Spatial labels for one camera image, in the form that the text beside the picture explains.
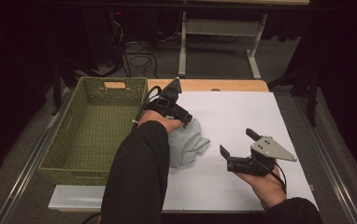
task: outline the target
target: gray cloth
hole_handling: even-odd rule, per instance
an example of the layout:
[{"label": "gray cloth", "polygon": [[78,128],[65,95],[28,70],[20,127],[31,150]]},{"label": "gray cloth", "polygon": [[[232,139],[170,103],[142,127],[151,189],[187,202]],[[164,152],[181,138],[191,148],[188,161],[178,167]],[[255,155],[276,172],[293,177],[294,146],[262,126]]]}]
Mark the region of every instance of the gray cloth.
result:
[{"label": "gray cloth", "polygon": [[201,124],[194,119],[184,129],[176,129],[169,134],[170,167],[178,168],[195,161],[197,154],[202,154],[210,140],[201,136]]}]

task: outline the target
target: green basket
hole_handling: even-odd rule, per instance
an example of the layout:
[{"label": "green basket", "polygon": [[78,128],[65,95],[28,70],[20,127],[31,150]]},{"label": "green basket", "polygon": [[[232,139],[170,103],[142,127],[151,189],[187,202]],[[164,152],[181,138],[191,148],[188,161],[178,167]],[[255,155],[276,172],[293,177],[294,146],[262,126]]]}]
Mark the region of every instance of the green basket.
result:
[{"label": "green basket", "polygon": [[82,77],[38,171],[57,185],[104,186],[147,92],[146,78]]}]

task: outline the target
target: gray floor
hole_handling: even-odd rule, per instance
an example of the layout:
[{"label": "gray floor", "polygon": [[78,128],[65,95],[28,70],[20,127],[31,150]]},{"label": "gray floor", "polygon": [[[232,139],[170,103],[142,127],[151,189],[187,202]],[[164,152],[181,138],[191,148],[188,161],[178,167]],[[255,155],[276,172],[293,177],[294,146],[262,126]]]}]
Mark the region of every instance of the gray floor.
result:
[{"label": "gray floor", "polygon": [[[232,42],[234,40],[232,37],[213,37],[212,40],[201,49],[197,47],[204,45],[205,42],[202,40],[189,43],[192,48],[188,49],[186,78],[251,79],[243,47],[249,45],[251,41],[240,39]],[[280,43],[277,39],[262,41],[256,59],[263,80],[268,82],[283,75],[297,43],[298,41]],[[139,46],[132,46],[128,51],[134,52],[135,48]],[[159,77],[177,76],[178,46],[161,45],[158,49],[145,47],[145,50],[154,53]],[[133,65],[146,62],[145,58],[132,60]],[[144,67],[132,67],[132,76],[153,77],[154,65],[155,63],[151,64],[145,73]],[[115,76],[124,77],[125,74],[121,70]],[[336,128],[322,98],[322,92],[318,92],[317,128],[312,128],[304,116],[303,104],[306,99],[293,98],[288,92],[288,87],[273,91],[307,181],[316,188],[313,194],[324,223],[357,223],[357,164]],[[51,91],[46,96],[48,102],[28,122],[0,169],[0,210],[12,189],[19,192],[12,194],[7,200],[8,204],[15,208],[10,210],[11,213],[6,214],[7,223],[82,223],[90,215],[49,210],[48,203],[54,186],[37,172],[25,172],[31,176],[31,180],[22,186],[15,186],[18,177],[21,177],[23,167],[28,167],[26,166],[28,159],[37,153],[34,149],[39,144],[41,134],[46,128],[49,130],[49,125],[53,121],[50,115],[53,110]],[[14,198],[20,200],[12,203]]]}]

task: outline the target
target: white table surface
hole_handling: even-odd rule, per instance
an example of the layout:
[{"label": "white table surface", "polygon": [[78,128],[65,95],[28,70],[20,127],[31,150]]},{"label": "white table surface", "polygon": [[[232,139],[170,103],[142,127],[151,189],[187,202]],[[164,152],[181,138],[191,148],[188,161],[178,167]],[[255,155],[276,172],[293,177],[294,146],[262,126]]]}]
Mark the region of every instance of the white table surface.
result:
[{"label": "white table surface", "polygon": [[[248,157],[254,142],[245,131],[272,136],[298,157],[271,92],[185,91],[178,104],[202,125],[210,145],[195,162],[170,169],[164,212],[243,213],[263,211],[259,200],[243,180],[226,171],[220,154],[223,145],[234,157]],[[300,160],[278,161],[288,181],[288,198],[302,197],[316,205]],[[104,187],[56,186],[50,209],[98,211]]]}]

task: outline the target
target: hand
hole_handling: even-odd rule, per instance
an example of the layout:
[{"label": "hand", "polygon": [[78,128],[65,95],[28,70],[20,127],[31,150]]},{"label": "hand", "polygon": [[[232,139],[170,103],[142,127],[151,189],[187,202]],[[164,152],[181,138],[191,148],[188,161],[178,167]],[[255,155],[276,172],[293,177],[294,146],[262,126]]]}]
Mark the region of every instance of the hand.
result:
[{"label": "hand", "polygon": [[160,115],[156,111],[146,110],[143,112],[141,119],[138,121],[137,127],[140,127],[141,124],[143,124],[149,120],[155,120],[155,121],[160,122],[162,125],[164,125],[164,127],[166,128],[166,131],[168,133],[171,133],[173,130],[182,126],[182,122],[179,119],[167,119],[167,118],[162,117],[162,115]]},{"label": "hand", "polygon": [[[275,165],[273,172],[279,176],[277,165]],[[265,210],[272,208],[287,199],[281,183],[271,174],[266,176],[254,176],[236,173],[236,175],[252,187]]]}]

